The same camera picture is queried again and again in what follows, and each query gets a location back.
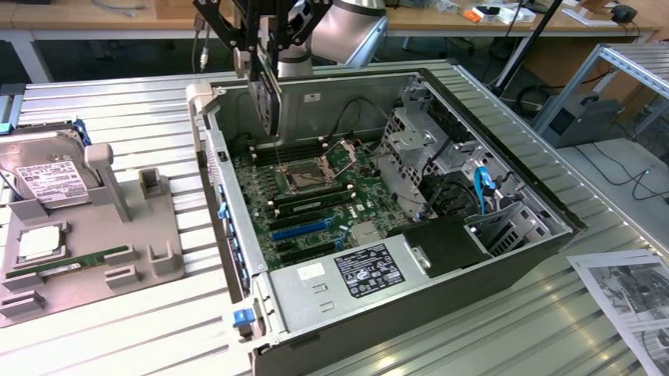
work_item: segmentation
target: warning label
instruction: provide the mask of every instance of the warning label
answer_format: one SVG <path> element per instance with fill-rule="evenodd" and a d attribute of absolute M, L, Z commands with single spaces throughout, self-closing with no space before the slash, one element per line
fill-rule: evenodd
<path fill-rule="evenodd" d="M 40 202 L 86 196 L 86 185 L 72 161 L 18 167 L 18 174 Z"/>
<path fill-rule="evenodd" d="M 354 298 L 362 298 L 405 281 L 386 245 L 334 258 Z"/>

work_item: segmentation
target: wooden desk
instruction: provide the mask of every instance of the wooden desk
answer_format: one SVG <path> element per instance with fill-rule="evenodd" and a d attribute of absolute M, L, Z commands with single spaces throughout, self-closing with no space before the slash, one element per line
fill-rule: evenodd
<path fill-rule="evenodd" d="M 0 29 L 12 28 L 12 16 L 16 7 L 15 2 L 0 2 Z"/>
<path fill-rule="evenodd" d="M 118 4 L 138 4 L 143 0 L 115 0 Z M 222 5 L 223 13 L 231 13 Z M 514 25 L 510 36 L 522 37 L 520 47 L 525 46 L 537 27 L 534 23 Z M 389 36 L 402 37 L 498 37 L 506 34 L 508 25 L 473 23 L 457 13 L 440 13 L 434 9 L 388 9 Z M 640 41 L 645 41 L 660 27 L 641 15 L 635 19 L 641 30 Z M 158 20 L 151 9 L 138 11 L 136 17 L 98 8 L 90 0 L 55 0 L 52 5 L 16 5 L 12 15 L 15 31 L 0 33 L 18 51 L 27 73 L 34 83 L 51 81 L 48 68 L 42 62 L 40 53 L 34 46 L 36 40 L 95 40 L 95 39 L 191 39 L 194 37 L 193 19 Z M 628 31 L 623 27 L 586 27 L 558 12 L 541 36 L 545 37 L 620 37 Z M 517 55 L 508 62 L 513 65 Z M 508 74 L 505 69 L 500 80 Z"/>

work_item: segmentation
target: gray device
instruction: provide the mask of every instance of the gray device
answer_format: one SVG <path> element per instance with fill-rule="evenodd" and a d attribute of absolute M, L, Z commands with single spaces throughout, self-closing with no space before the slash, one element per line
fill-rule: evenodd
<path fill-rule="evenodd" d="M 305 374 L 486 298 L 585 228 L 428 70 L 282 81 L 278 137 L 245 83 L 213 85 L 205 190 L 255 374 Z"/>
<path fill-rule="evenodd" d="M 182 278 L 170 183 L 157 168 L 118 182 L 108 144 L 70 124 L 0 137 L 14 199 L 0 327 Z"/>
<path fill-rule="evenodd" d="M 541 136 L 554 148 L 601 141 L 623 109 L 616 99 L 601 99 L 597 92 L 570 96 Z"/>

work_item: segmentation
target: green motherboard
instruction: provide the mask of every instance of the green motherboard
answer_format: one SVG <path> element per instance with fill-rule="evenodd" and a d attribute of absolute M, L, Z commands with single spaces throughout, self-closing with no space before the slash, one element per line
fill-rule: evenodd
<path fill-rule="evenodd" d="M 343 140 L 330 146 L 326 168 L 318 157 L 266 165 L 234 159 L 270 270 L 381 240 L 409 223 L 373 152 Z"/>

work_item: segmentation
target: blue pcie slot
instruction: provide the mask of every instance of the blue pcie slot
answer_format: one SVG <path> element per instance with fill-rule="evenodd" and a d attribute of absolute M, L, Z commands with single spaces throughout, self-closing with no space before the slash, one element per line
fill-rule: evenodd
<path fill-rule="evenodd" d="M 310 223 L 307 225 L 294 227 L 287 230 L 277 231 L 273 234 L 273 241 L 279 241 L 283 239 L 290 239 L 291 237 L 299 237 L 301 235 L 305 235 L 306 233 L 314 233 L 315 231 L 325 230 L 330 227 L 331 223 L 330 218 L 322 219 L 318 222 Z"/>

